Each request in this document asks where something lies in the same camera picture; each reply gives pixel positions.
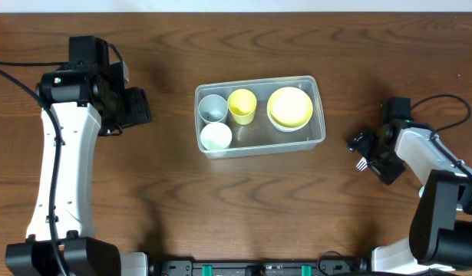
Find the white plastic bowl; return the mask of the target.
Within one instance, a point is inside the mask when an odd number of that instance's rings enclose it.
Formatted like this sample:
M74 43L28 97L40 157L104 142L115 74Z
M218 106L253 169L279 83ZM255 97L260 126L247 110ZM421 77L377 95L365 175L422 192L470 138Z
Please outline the white plastic bowl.
M283 126L283 125L279 124L279 123L273 118L273 116L272 116L270 113L268 113L268 118L269 118L271 124L272 124L277 130L282 131L282 132L284 132L284 133L291 133L291 132L295 132L295 131L297 131L297 130L300 130L300 129L302 129L303 127L305 127L305 126L308 124L308 122L309 122L309 120L305 120L305 121L303 121L302 123L300 123L298 126L295 126L295 127L287 127L287 126Z

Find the yellow plastic cup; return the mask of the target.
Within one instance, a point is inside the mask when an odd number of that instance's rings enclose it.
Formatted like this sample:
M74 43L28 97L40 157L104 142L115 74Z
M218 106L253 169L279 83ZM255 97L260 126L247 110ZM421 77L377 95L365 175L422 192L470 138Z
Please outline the yellow plastic cup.
M247 125L253 121L257 99L252 91L247 89L235 90L230 94L227 103L233 119L238 124Z

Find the yellow plastic bowl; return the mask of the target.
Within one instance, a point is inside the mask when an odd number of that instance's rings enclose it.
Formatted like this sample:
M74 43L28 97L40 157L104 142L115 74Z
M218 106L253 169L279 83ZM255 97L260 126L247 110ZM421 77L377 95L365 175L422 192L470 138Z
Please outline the yellow plastic bowl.
M284 127L297 127L305 120L311 120L313 104L310 96L296 87L276 90L268 99L267 115Z

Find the grey plastic cup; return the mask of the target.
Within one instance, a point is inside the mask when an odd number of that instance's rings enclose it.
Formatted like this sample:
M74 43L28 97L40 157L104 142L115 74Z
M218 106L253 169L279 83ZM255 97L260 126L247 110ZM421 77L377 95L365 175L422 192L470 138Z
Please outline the grey plastic cup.
M217 94L207 95L198 105L198 114L205 124L225 123L228 112L227 101Z

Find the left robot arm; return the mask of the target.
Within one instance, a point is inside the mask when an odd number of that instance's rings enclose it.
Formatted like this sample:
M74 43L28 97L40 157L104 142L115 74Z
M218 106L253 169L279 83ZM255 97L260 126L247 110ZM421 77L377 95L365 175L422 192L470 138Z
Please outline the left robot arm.
M14 275L146 275L143 252L122 253L95 237L91 208L94 147L152 119L145 92L129 87L127 65L110 62L112 44L69 40L68 61L42 76L34 92L44 152L37 202L22 243L6 248Z

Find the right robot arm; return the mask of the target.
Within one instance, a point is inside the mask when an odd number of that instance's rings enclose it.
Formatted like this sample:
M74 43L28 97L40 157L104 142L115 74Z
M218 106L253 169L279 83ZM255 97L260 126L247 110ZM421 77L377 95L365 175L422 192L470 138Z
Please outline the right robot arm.
M439 131L414 121L414 105L403 97L381 106L382 124L347 143L361 154L357 169L370 169L392 184L407 168L421 182L409 236L371 254L376 273L472 270L472 169L441 141Z

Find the white plastic cup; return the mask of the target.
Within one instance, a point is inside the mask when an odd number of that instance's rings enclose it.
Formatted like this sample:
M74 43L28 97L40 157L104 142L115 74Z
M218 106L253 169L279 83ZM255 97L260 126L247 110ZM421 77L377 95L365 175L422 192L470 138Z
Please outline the white plastic cup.
M232 142L232 131L224 123L207 124L200 133L200 142L207 150L224 150Z

